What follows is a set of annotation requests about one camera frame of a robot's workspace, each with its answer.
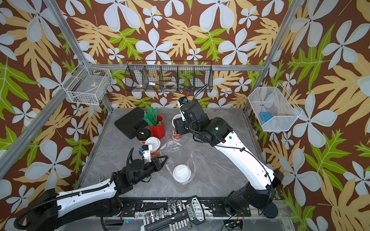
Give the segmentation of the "green wrapped straws bundle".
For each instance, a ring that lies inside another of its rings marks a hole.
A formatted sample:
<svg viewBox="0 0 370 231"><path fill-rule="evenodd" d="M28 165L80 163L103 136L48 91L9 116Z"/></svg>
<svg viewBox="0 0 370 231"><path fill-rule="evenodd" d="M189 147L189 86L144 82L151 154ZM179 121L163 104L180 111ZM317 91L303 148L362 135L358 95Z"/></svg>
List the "green wrapped straws bundle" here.
<svg viewBox="0 0 370 231"><path fill-rule="evenodd" d="M144 112L143 120L152 127L159 126L163 123L163 119L159 119L158 108L153 107Z"/></svg>

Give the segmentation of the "socket wrench set tray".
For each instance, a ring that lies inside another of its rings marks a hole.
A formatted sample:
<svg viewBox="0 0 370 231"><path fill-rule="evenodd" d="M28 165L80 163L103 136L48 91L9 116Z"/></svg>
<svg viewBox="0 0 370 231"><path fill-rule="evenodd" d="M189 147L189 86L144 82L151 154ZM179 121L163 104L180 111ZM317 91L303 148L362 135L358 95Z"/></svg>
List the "socket wrench set tray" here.
<svg viewBox="0 0 370 231"><path fill-rule="evenodd" d="M194 196L185 203L176 201L168 205L167 210L160 208L145 214L144 231L178 231L187 227L191 229L193 225L200 225L206 221L203 206Z"/></svg>

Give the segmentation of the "black plastic case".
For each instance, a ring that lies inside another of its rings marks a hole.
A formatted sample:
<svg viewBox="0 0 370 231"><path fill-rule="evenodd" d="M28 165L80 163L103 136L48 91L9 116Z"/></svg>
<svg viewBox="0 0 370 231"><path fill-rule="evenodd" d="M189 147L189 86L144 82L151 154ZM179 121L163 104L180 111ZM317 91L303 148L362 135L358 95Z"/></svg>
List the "black plastic case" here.
<svg viewBox="0 0 370 231"><path fill-rule="evenodd" d="M140 129L145 128L148 123L144 120L144 110L136 107L120 119L114 122L116 128L127 138L133 139Z"/></svg>

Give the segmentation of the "red straw holder cup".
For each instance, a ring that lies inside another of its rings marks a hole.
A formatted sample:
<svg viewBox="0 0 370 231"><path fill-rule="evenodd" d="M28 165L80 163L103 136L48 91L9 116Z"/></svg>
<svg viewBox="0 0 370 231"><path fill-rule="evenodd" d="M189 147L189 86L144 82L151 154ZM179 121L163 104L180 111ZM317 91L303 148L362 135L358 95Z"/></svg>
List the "red straw holder cup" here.
<svg viewBox="0 0 370 231"><path fill-rule="evenodd" d="M158 122L159 124L157 126L149 125L149 130L151 132L152 137L162 139L164 138L166 131L165 131L164 120L161 116L158 116Z"/></svg>

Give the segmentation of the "black mounting rail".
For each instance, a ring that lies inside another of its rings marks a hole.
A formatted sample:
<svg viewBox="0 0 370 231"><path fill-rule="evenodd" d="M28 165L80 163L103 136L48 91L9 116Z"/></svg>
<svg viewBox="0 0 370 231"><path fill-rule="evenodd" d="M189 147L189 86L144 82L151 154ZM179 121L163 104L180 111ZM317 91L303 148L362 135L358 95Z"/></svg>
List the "black mounting rail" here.
<svg viewBox="0 0 370 231"><path fill-rule="evenodd" d="M164 215L171 215L186 208L189 197L121 197L125 218L142 217L140 213L162 211ZM225 209L225 197L198 197L204 213L207 216L221 218L230 215Z"/></svg>

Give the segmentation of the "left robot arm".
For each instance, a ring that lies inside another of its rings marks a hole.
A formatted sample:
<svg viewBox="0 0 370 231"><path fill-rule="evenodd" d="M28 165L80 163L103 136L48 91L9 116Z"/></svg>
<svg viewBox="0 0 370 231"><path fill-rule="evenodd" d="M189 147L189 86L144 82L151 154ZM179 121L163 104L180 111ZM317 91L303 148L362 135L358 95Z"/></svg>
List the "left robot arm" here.
<svg viewBox="0 0 370 231"><path fill-rule="evenodd" d="M61 193L54 189L47 190L32 207L14 220L13 225L18 230L54 231L87 217L116 215L122 208L120 195L160 171L167 159L168 156L155 157L148 163L135 159L122 170L113 172L111 178L104 182Z"/></svg>

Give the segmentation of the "black lid red cup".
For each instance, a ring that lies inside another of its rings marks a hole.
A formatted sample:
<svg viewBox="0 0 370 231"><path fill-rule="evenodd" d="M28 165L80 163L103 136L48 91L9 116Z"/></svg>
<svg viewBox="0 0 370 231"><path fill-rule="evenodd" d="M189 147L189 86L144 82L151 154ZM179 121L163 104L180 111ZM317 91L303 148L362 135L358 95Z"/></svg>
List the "black lid red cup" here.
<svg viewBox="0 0 370 231"><path fill-rule="evenodd" d="M136 138L141 144L145 144L147 139L151 137L151 131L147 128L143 128L137 131Z"/></svg>

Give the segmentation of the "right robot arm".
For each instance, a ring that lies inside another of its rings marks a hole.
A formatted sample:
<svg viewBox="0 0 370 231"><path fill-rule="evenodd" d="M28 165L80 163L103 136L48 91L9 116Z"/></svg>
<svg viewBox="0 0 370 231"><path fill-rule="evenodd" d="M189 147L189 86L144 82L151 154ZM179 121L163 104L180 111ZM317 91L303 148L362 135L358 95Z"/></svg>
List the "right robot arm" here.
<svg viewBox="0 0 370 231"><path fill-rule="evenodd" d="M242 208L253 206L267 218L275 218L278 208L273 203L276 191L283 180L283 173L263 164L242 143L233 128L222 118L209 119L198 100L181 97L178 102L181 117L174 120L179 135L192 134L193 140L208 143L228 157L244 174L248 182L237 191L232 191L224 201L230 216Z"/></svg>

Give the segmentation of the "blue object in basket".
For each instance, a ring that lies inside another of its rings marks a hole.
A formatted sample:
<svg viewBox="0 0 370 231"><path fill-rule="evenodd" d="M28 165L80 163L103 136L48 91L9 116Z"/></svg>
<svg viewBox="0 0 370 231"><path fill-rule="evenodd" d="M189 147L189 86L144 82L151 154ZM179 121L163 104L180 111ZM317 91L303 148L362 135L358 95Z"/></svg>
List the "blue object in basket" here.
<svg viewBox="0 0 370 231"><path fill-rule="evenodd" d="M264 123L268 122L273 117L272 114L269 112L261 112L259 115L260 115L262 122Z"/></svg>

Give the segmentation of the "white lid cup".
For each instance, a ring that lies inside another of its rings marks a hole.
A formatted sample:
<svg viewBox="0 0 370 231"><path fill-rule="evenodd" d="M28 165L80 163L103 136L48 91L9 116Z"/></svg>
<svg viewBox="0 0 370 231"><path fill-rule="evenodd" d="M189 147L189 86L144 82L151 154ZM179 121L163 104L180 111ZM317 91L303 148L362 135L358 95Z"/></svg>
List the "white lid cup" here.
<svg viewBox="0 0 370 231"><path fill-rule="evenodd" d="M160 156L161 142L160 142L160 140L158 138L156 138L156 137L149 137L145 141L145 145L151 145L151 149L150 149L151 157L158 157L158 156Z"/></svg>
<svg viewBox="0 0 370 231"><path fill-rule="evenodd" d="M181 114L177 114L172 119L172 138L175 141L179 141L183 138L183 135L178 134L176 124L179 125L180 129L184 129L184 121Z"/></svg>
<svg viewBox="0 0 370 231"><path fill-rule="evenodd" d="M186 184L191 179L191 170L187 165L177 165L172 175L176 182Z"/></svg>

